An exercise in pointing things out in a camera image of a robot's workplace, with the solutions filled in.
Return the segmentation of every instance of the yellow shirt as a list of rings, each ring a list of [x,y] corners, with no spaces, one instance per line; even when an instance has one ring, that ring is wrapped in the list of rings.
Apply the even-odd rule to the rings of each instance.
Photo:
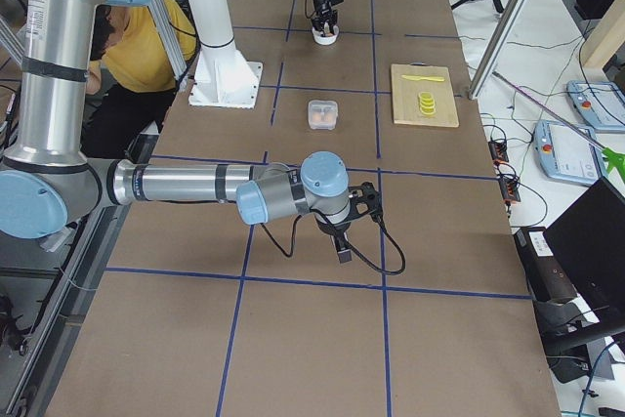
[[[193,26],[176,1],[164,1],[172,25],[194,34]],[[195,51],[195,38],[176,28],[174,32],[188,61]],[[130,21],[121,41],[106,50],[102,60],[115,80],[133,92],[161,92],[176,86],[174,71],[148,7],[130,9]]]

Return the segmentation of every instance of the white pillar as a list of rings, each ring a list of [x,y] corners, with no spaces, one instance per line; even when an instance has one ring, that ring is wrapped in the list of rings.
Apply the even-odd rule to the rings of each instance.
[[[254,107],[263,65],[248,63],[234,44],[227,0],[188,0],[202,42],[189,102]]]

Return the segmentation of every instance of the black hair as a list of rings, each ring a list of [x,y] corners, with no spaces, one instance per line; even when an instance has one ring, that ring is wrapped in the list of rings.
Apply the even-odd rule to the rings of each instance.
[[[99,61],[104,55],[104,45],[114,31],[112,24],[108,20],[110,5],[99,5],[96,9],[96,20],[94,21],[94,37],[91,41],[90,61]]]

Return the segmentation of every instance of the person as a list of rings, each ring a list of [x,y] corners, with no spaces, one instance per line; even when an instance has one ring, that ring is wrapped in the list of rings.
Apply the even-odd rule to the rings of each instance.
[[[164,0],[186,61],[195,30],[175,0]],[[82,152],[92,158],[126,158],[129,144],[152,121],[159,132],[176,96],[174,71],[148,7],[101,5],[96,10],[87,94],[102,88],[101,62],[114,84],[93,113]]]

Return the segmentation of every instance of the stacked yellow rings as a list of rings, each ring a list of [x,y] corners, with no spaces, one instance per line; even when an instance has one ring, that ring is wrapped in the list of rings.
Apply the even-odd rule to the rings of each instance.
[[[437,113],[437,104],[430,92],[419,94],[419,110],[426,116],[434,116]]]

